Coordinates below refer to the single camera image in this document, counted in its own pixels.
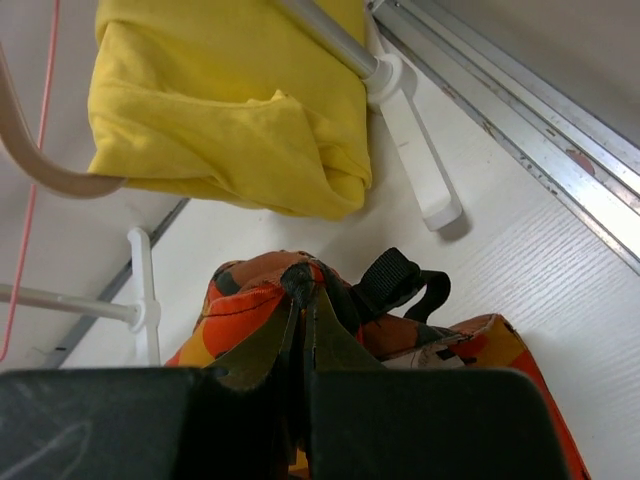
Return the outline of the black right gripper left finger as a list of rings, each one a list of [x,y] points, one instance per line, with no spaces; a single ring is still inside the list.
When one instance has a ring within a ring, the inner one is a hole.
[[[205,368],[23,370],[1,377],[5,479],[284,479],[298,308]]]

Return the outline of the orange camouflage trousers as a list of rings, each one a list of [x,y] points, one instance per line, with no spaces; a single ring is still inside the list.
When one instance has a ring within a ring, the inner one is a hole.
[[[167,361],[169,367],[206,367],[253,334],[284,294],[281,277],[301,264],[324,285],[320,261],[302,251],[274,251],[221,265],[209,282],[192,335]],[[356,340],[388,366],[401,368],[514,368],[540,389],[573,479],[590,474],[528,347],[500,314],[486,314],[450,328],[438,340],[421,340],[428,328],[408,316],[385,314],[360,327]]]

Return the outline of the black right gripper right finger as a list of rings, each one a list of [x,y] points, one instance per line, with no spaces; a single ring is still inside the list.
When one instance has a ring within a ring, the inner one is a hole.
[[[567,479],[542,393],[513,369],[388,369],[324,289],[304,348],[314,479]]]

